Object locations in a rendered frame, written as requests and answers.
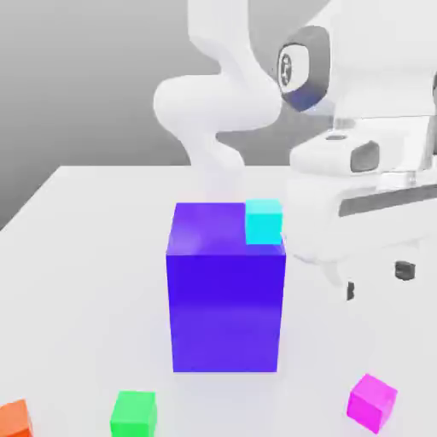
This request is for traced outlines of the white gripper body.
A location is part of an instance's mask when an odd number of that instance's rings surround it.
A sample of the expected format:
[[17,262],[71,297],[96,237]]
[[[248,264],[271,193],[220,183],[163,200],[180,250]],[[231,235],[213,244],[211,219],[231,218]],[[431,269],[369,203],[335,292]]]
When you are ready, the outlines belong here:
[[437,172],[403,189],[379,189],[379,175],[289,174],[285,229],[288,248],[321,264],[437,234]]

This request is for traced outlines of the small cyan cube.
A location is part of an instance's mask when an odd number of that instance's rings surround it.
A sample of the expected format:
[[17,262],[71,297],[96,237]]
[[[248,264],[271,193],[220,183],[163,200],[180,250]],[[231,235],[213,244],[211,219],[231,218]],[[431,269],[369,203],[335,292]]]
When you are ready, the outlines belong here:
[[248,199],[245,202],[246,243],[280,245],[283,230],[283,206],[278,199]]

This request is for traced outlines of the small magenta cube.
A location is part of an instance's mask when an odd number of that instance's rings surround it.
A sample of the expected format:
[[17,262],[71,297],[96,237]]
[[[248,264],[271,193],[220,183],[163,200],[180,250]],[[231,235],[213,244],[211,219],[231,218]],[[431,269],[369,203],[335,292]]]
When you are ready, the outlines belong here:
[[365,374],[349,393],[347,416],[378,434],[391,416],[398,390]]

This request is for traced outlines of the small green cube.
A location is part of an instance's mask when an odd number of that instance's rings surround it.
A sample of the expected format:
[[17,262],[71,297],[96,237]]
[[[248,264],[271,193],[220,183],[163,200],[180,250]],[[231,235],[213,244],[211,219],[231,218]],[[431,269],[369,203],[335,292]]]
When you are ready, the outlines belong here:
[[155,392],[119,391],[110,418],[111,437],[154,437]]

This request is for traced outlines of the small orange cube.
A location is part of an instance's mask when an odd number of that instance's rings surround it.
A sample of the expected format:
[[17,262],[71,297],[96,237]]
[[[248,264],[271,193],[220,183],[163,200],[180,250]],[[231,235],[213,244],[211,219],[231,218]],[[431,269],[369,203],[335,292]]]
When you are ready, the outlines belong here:
[[0,406],[0,437],[34,437],[24,399]]

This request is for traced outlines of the large purple box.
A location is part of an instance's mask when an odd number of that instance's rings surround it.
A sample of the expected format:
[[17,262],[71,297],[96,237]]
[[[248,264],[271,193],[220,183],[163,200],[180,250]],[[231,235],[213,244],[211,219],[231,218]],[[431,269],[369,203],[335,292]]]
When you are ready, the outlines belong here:
[[166,249],[172,368],[277,370],[287,255],[248,245],[240,202],[176,204]]

